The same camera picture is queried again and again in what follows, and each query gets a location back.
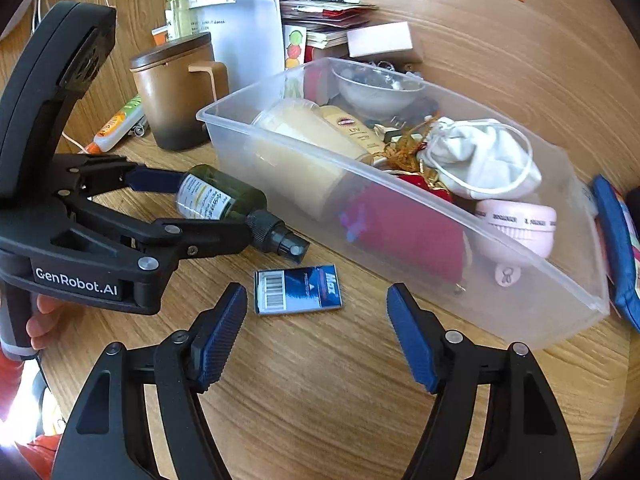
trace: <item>human hand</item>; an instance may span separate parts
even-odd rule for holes
[[[57,337],[56,327],[66,301],[39,295],[37,304],[39,312],[28,320],[27,334],[31,337],[33,349],[42,350],[52,344]]]

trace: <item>mug handle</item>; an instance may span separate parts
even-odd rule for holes
[[[189,72],[206,72],[209,74],[214,101],[222,99],[229,94],[229,76],[224,63],[219,61],[198,61],[189,65]]]

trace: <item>wooden lid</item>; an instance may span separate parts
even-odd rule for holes
[[[194,50],[208,43],[211,43],[211,34],[209,32],[201,32],[199,34],[179,38],[178,40],[169,41],[131,58],[129,68],[131,70],[136,70],[144,66],[157,63],[158,61],[162,61],[163,59],[180,56],[180,54],[185,54],[190,50]]]

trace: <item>green circle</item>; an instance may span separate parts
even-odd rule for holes
[[[289,41],[292,45],[299,45],[302,43],[302,32],[299,30],[294,30],[291,34],[289,34]]]

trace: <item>stack of booklets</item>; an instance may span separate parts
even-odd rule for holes
[[[369,23],[370,12],[377,8],[361,0],[280,2],[282,23],[306,29],[305,61],[327,56],[347,56],[347,31]]]

